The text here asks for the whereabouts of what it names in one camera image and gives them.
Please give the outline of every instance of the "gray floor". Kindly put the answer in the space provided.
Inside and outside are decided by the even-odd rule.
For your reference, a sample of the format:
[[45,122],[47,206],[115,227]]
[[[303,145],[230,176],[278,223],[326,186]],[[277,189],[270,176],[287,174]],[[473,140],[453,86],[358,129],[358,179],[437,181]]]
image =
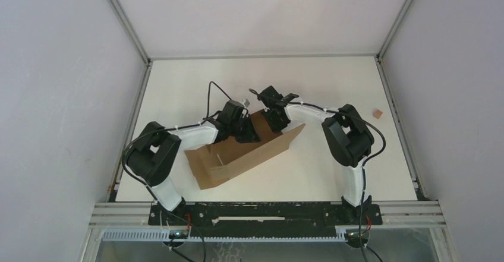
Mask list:
[[[364,261],[359,249],[341,242],[207,242],[207,262],[235,261]],[[437,262],[428,229],[372,230],[369,246],[383,261]],[[201,243],[178,248],[196,262],[203,261]],[[369,262],[378,261],[369,251]],[[185,261],[161,242],[103,242],[97,261]]]

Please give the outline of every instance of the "cardboard box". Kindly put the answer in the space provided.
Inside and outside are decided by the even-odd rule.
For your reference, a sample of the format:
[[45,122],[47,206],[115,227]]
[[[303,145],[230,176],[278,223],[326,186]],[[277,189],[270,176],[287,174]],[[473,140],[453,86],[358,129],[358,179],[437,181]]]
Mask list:
[[289,149],[305,126],[302,124],[285,134],[275,134],[261,111],[251,114],[250,118],[261,142],[237,143],[234,137],[229,137],[216,144],[185,151],[201,190],[217,187]]

